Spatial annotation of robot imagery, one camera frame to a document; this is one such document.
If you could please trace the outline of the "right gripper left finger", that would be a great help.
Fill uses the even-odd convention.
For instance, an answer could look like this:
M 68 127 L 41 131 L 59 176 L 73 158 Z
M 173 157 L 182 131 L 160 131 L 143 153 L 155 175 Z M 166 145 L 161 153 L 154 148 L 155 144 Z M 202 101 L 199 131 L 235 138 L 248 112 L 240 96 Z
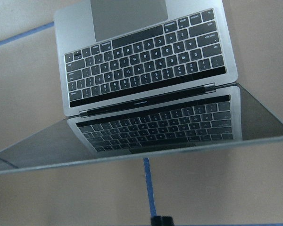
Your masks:
M 151 226 L 162 226 L 162 217 L 161 216 L 152 216 L 150 218 Z

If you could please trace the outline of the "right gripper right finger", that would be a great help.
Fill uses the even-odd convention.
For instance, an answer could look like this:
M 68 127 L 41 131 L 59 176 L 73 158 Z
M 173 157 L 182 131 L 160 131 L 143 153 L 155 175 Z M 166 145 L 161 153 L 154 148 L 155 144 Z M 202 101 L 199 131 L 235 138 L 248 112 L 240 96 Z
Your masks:
M 174 226 L 173 218 L 171 216 L 163 216 L 162 226 Z

